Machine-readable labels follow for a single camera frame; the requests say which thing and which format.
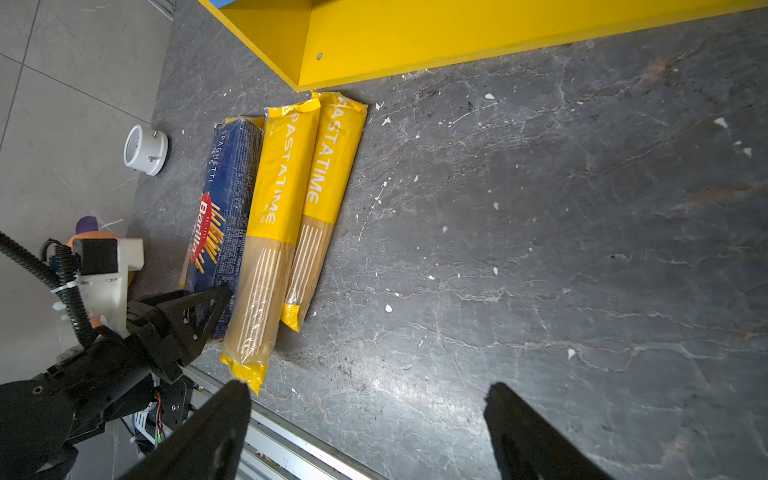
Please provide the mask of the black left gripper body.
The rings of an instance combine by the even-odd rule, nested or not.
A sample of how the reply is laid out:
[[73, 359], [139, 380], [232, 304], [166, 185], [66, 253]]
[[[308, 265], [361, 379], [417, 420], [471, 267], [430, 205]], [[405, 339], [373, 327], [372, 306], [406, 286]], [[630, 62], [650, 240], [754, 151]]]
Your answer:
[[196, 305], [194, 296], [152, 296], [127, 305], [130, 335], [138, 339], [151, 371], [168, 384], [183, 376], [204, 347], [203, 333], [188, 318]]

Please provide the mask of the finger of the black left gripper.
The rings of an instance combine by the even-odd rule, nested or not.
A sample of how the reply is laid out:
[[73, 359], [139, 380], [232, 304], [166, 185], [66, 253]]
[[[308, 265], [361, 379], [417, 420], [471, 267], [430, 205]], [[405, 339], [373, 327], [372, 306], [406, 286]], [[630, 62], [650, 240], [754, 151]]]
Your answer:
[[231, 297], [230, 288], [221, 285], [198, 293], [174, 292], [170, 300], [161, 303], [161, 311], [180, 344], [182, 360], [199, 357]]

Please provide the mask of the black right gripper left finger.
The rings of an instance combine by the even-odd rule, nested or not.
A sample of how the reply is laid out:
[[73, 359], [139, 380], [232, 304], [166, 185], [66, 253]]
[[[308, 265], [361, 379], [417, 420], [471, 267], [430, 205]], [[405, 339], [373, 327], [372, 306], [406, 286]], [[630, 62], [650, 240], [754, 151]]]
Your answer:
[[249, 388], [230, 381], [122, 477], [124, 479], [233, 479], [250, 422]]

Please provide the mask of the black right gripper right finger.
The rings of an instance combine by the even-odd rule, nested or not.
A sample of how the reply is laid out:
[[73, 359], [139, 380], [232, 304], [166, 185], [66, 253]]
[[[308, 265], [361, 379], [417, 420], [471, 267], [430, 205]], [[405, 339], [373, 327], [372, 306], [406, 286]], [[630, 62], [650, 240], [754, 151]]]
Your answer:
[[484, 418], [503, 479], [610, 477], [504, 383], [491, 385]]

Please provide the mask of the yellow Pastatime spaghetti bag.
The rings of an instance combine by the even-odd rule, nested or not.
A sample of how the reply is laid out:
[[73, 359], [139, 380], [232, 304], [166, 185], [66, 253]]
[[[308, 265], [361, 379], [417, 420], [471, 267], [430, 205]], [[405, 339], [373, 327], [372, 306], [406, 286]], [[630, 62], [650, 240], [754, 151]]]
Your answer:
[[321, 103], [267, 110], [231, 321], [220, 360], [258, 393], [276, 343], [297, 249]]

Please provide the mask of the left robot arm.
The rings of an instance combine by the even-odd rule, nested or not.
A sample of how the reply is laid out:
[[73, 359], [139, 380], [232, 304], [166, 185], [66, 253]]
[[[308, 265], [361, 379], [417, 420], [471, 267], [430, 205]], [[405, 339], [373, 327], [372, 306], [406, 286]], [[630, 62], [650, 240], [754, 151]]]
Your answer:
[[231, 290], [182, 290], [146, 296], [127, 308], [130, 333], [107, 327], [82, 352], [26, 381], [1, 387], [1, 476], [64, 479], [77, 444], [104, 432], [107, 422], [157, 406], [170, 417], [166, 387], [202, 352]]

